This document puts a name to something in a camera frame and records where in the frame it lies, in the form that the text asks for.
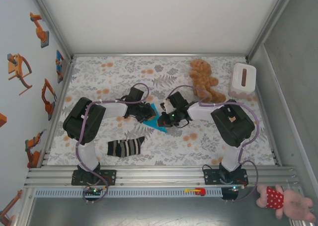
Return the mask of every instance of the plush toy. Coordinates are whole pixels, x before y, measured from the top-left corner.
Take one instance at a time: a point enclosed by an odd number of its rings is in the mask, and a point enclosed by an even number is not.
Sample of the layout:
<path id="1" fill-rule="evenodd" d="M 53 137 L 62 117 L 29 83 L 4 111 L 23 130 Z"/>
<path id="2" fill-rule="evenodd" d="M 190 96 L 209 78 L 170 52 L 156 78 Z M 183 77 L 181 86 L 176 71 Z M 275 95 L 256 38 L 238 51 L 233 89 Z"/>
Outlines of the plush toy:
<path id="1" fill-rule="evenodd" d="M 305 220 L 311 223 L 316 221 L 315 216 L 309 211 L 309 207 L 313 206 L 311 199 L 293 190 L 283 191 L 279 185 L 276 185 L 276 190 L 258 185 L 257 191 L 260 193 L 257 205 L 261 208 L 276 209 L 276 218 L 281 219 L 284 212 L 292 220 Z"/>
<path id="2" fill-rule="evenodd" d="M 226 100 L 224 94 L 219 93 L 211 89 L 211 86 L 216 86 L 219 83 L 217 78 L 213 78 L 211 75 L 212 70 L 209 63 L 204 60 L 198 59 L 190 62 L 190 66 L 192 67 L 192 71 L 190 71 L 189 76 L 193 80 L 193 85 L 204 90 L 208 97 L 203 100 L 203 102 L 214 102 L 214 103 L 223 103 Z M 193 89 L 194 95 L 197 95 L 200 99 L 205 98 L 206 94 Z"/>

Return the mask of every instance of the floral tablecloth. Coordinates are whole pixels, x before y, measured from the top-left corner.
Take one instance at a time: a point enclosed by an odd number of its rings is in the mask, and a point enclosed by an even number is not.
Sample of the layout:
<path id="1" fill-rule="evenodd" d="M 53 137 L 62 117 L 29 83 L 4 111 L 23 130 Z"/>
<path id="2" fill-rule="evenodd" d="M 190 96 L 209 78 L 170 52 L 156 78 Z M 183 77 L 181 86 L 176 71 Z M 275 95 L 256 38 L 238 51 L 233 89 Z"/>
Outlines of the floral tablecloth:
<path id="1" fill-rule="evenodd" d="M 161 112 L 160 103 L 178 85 L 192 84 L 190 61 L 195 57 L 108 56 L 78 57 L 67 90 L 62 114 L 51 146 L 49 165 L 77 165 L 75 140 L 68 138 L 63 121 L 81 97 L 91 100 L 120 98 L 129 93 L 132 85 L 143 82 L 150 88 L 148 102 Z M 212 66 L 212 75 L 219 79 L 215 90 L 227 98 L 234 64 L 245 63 L 244 57 L 204 57 Z M 191 89 L 180 88 L 188 102 L 197 100 Z M 244 159 L 256 164 L 273 165 L 271 149 L 256 96 L 236 99 L 251 107 L 260 120 L 257 140 L 245 148 Z M 140 124 L 134 118 L 104 119 L 95 138 L 97 158 L 102 165 L 203 165 L 222 160 L 225 143 L 213 122 L 192 121 L 182 129 L 169 128 L 168 133 Z M 107 155 L 107 142 L 145 136 L 141 154 L 119 158 Z"/>

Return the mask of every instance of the red polka dot clothing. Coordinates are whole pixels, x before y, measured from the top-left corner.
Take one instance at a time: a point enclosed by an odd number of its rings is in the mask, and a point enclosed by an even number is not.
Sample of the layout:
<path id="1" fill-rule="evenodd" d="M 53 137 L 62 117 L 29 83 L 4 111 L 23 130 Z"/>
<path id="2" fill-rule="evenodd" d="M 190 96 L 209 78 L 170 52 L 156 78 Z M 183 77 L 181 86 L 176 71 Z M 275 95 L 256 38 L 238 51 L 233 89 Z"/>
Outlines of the red polka dot clothing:
<path id="1" fill-rule="evenodd" d="M 284 205 L 284 195 L 277 192 L 273 188 L 267 187 L 267 205 L 265 208 L 281 209 Z"/>

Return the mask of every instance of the mounting plate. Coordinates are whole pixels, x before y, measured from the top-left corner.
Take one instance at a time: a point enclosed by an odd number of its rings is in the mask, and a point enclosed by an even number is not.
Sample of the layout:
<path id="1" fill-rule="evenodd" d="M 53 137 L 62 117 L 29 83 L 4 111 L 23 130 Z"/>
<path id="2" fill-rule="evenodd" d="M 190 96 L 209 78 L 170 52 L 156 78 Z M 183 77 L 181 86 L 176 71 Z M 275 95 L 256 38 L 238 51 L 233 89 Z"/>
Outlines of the mounting plate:
<path id="1" fill-rule="evenodd" d="M 108 183 L 108 186 L 115 185 L 116 183 L 116 170 L 100 170 L 99 173 Z M 88 183 L 81 180 L 82 174 L 79 170 L 75 170 L 72 175 L 71 185 L 87 186 Z M 105 185 L 104 182 L 100 181 L 97 185 Z"/>
<path id="2" fill-rule="evenodd" d="M 248 185 L 248 178 L 245 169 L 240 169 L 236 179 L 231 183 L 225 183 L 219 176 L 219 169 L 204 169 L 204 182 L 206 185 Z"/>

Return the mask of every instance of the black and white sock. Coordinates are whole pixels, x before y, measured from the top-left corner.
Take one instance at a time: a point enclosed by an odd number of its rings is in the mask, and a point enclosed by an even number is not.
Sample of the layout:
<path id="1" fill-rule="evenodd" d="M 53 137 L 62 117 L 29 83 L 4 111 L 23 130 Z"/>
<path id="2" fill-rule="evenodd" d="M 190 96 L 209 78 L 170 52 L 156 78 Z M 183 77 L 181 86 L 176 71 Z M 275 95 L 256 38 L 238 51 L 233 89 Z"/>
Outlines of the black and white sock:
<path id="1" fill-rule="evenodd" d="M 115 140 L 108 142 L 108 153 L 107 155 L 126 157 L 129 155 L 139 155 L 140 146 L 145 140 L 145 137 L 129 140 Z"/>

